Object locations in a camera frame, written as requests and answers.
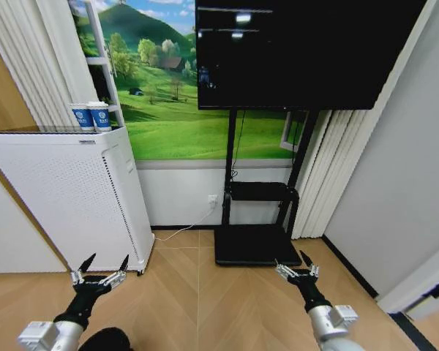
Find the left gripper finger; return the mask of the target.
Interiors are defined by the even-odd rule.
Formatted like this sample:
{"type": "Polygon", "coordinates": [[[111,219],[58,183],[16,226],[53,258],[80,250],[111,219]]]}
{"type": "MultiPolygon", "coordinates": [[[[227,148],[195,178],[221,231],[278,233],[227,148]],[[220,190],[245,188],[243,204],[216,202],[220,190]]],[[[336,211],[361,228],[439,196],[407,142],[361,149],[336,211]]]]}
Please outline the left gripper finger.
{"type": "Polygon", "coordinates": [[[118,287],[127,277],[128,262],[129,255],[124,258],[121,266],[115,273],[112,273],[111,275],[100,281],[100,285],[102,285],[103,287],[109,287],[112,290],[118,287]]]}
{"type": "Polygon", "coordinates": [[[89,266],[93,262],[96,254],[93,253],[89,258],[84,260],[80,267],[76,271],[71,271],[70,276],[73,284],[82,284],[83,283],[83,274],[87,272],[89,266]]]}

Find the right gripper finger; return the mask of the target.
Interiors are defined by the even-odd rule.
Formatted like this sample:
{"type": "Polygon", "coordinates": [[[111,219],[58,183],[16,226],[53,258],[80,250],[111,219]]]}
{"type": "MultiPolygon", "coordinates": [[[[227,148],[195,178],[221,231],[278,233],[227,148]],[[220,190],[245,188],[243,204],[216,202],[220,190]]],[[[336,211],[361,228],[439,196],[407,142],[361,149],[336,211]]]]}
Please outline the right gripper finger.
{"type": "Polygon", "coordinates": [[[296,278],[298,276],[298,274],[292,270],[291,268],[289,268],[288,266],[280,263],[278,261],[278,259],[275,259],[275,271],[284,279],[284,280],[288,280],[289,278],[296,278]]]}
{"type": "Polygon", "coordinates": [[[309,275],[310,276],[314,276],[314,277],[318,277],[319,276],[319,266],[315,265],[313,263],[313,261],[311,260],[311,258],[305,254],[302,250],[299,251],[302,260],[304,261],[306,267],[309,270],[309,275]]]}

